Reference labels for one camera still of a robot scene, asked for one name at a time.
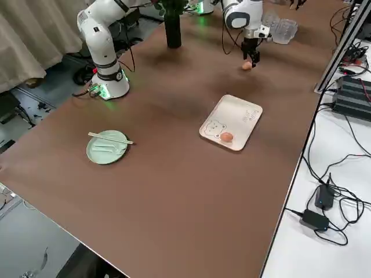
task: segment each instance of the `chopsticks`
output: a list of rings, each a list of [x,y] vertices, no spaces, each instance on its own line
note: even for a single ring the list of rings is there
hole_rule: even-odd
[[[120,140],[120,139],[116,139],[116,138],[111,138],[109,136],[102,136],[100,134],[96,134],[96,133],[92,133],[92,132],[89,132],[88,135],[91,136],[91,137],[96,137],[96,138],[99,138],[99,139],[108,140],[108,141],[117,142],[117,143],[130,144],[130,145],[134,144],[133,141]]]

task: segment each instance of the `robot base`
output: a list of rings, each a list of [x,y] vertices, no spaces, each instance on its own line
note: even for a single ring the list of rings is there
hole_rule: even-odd
[[[104,100],[110,100],[111,98],[122,97],[129,91],[129,80],[125,73],[122,71],[122,79],[120,81],[104,81],[95,74],[92,78],[93,85],[100,86],[99,96]]]

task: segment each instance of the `white table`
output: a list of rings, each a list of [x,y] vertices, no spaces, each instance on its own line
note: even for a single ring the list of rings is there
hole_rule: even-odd
[[[360,76],[371,81],[371,74]],[[329,95],[322,102],[331,102]],[[358,141],[371,152],[371,122],[348,117]],[[316,117],[316,135],[311,148],[311,166],[320,176],[327,166],[337,162],[349,153],[363,154],[353,139],[350,128],[343,115],[327,109]],[[345,187],[364,201],[371,202],[371,159],[359,158],[330,169],[338,186]],[[306,203],[318,182],[311,176],[304,160],[300,159],[297,175],[293,178],[287,208],[304,211]],[[310,209],[321,214],[321,210],[310,204]],[[347,207],[346,215],[355,218],[355,209]],[[345,225],[339,203],[326,213],[330,220],[339,227]],[[350,225],[345,233],[347,246],[336,246],[316,237],[313,230],[302,226],[299,217],[290,211],[283,211],[278,222],[277,233],[272,241],[262,278],[349,278],[371,277],[371,207],[358,223]],[[334,231],[327,231],[331,239],[341,241],[343,238]]]

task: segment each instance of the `cartoon bear print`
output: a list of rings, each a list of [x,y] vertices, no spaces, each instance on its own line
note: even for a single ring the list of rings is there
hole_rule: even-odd
[[[220,133],[226,129],[225,124],[220,123],[218,120],[211,120],[205,128],[205,134],[209,136],[214,136],[215,138],[220,138]]]

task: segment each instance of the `black cylinder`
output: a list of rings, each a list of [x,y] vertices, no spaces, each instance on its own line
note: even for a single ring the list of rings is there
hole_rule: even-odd
[[[165,14],[165,30],[168,48],[178,48],[181,46],[180,17],[178,14]]]

